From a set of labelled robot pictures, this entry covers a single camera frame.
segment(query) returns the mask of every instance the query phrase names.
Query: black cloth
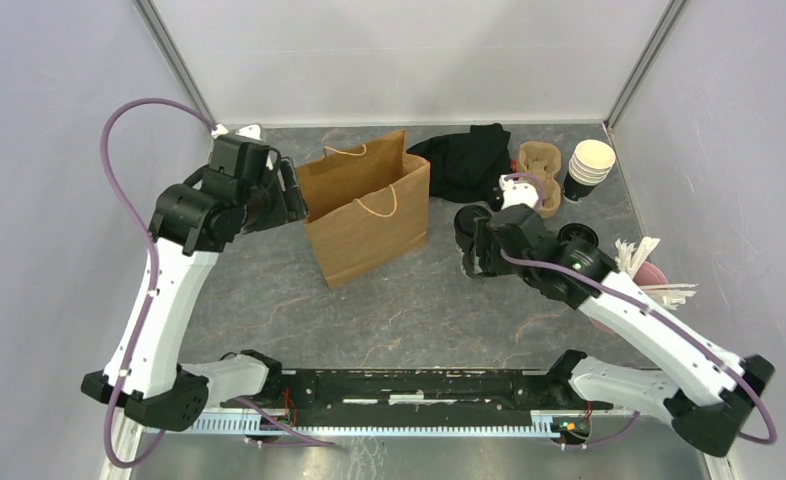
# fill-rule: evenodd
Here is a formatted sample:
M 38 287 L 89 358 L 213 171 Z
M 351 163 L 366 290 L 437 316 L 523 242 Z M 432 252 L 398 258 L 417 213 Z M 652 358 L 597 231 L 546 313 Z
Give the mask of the black cloth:
M 499 176 L 511 173 L 510 139 L 510 132 L 498 123 L 473 125 L 470 133 L 433 137 L 408 153 L 431 163 L 430 196 L 455 203 L 489 201 Z

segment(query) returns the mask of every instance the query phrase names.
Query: pink bowl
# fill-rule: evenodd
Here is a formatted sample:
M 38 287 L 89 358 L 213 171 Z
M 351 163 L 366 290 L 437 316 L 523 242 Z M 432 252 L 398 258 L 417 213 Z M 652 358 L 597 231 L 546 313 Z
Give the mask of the pink bowl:
M 640 268 L 637 269 L 637 273 L 634 274 L 634 283 L 641 287 L 647 285 L 667 285 L 667 277 L 665 277 L 664 273 L 655 265 L 649 262 L 643 262 Z M 590 319 L 590 323 L 603 332 L 614 333 L 613 330 L 592 318 Z

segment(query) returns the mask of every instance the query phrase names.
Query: paper bag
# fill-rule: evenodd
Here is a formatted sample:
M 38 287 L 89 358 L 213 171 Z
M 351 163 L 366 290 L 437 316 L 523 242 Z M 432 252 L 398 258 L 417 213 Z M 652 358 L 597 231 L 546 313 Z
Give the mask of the paper bag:
M 329 288 L 425 245 L 430 164 L 403 130 L 296 169 L 305 233 Z

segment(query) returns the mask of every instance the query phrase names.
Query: gray wall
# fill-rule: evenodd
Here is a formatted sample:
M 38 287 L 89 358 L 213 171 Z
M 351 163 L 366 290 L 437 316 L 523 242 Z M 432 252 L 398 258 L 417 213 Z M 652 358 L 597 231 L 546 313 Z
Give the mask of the gray wall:
M 122 334 L 145 250 L 105 183 L 99 133 L 143 96 L 183 100 L 131 2 L 0 2 L 0 479 L 101 466 L 104 409 L 78 388 Z M 141 110 L 111 153 L 150 215 L 208 136 L 186 114 Z
M 786 478 L 786 0 L 690 2 L 616 143 L 645 229 L 663 239 L 656 263 L 700 284 L 680 317 L 775 363 L 780 442 L 740 442 L 732 459 L 741 478 Z M 758 418 L 748 430 L 764 432 Z
M 217 118 L 332 126 L 602 120 L 667 0 L 155 4 Z

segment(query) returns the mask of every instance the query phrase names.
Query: cup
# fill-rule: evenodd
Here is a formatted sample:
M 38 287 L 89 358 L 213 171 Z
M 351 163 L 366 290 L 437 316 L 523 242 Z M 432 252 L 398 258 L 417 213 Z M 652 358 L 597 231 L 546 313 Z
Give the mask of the cup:
M 610 145 L 599 140 L 585 140 L 576 145 L 564 177 L 564 198 L 578 202 L 590 195 L 617 161 Z

